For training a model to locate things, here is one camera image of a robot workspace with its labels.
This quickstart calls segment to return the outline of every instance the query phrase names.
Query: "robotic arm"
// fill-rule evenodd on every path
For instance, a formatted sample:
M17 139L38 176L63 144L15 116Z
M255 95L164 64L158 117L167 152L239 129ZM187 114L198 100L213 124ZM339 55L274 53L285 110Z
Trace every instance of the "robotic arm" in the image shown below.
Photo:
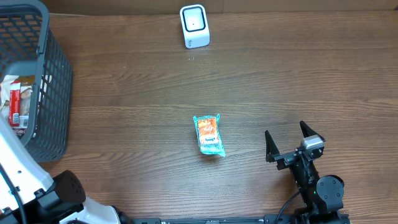
M252 218L206 218L161 220L130 219L111 206L101 205L86 197L78 178L69 170L58 176L44 171L25 150L8 124L0 119L0 224L349 224L343 208L344 182L337 176L319 178L313 160L323 154L325 139L300 122L304 139L294 152L279 154L266 131L267 162L276 162L278 170L289 168L296 180L305 208L293 215L265 215Z

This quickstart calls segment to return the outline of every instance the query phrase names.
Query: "barcode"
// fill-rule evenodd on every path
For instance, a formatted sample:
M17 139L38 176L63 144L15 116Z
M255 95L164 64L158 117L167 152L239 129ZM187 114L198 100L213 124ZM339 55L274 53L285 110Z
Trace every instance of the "barcode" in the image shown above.
M28 119L25 119L25 120L24 120L23 127L27 127L27 122L28 122Z
M13 124L19 124L19 113L14 113L12 115L12 123Z

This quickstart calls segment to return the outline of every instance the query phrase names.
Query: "orange label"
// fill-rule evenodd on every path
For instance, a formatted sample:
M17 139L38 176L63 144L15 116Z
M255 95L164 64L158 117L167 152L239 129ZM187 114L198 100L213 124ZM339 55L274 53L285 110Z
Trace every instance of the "orange label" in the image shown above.
M198 121L200 144L217 144L218 130L216 118L202 119Z

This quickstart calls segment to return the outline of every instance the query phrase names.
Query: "wooden table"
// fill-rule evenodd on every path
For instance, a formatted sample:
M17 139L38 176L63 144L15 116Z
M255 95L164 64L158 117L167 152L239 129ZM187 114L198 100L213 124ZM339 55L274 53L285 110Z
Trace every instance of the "wooden table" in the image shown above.
M327 139L320 175L346 183L343 213L396 223L398 12L208 21L211 44L187 50L178 15L51 18L75 82L67 155L43 167L131 217L261 216L297 191L264 131L289 152L304 120ZM217 113L225 158L199 152L192 120Z

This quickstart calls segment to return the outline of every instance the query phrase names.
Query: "brown wall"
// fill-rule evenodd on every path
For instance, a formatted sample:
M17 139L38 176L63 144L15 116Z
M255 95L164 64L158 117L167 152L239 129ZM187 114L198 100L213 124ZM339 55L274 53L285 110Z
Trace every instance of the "brown wall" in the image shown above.
M189 4L209 13L388 10L398 0L42 0L52 13L84 15L178 14Z

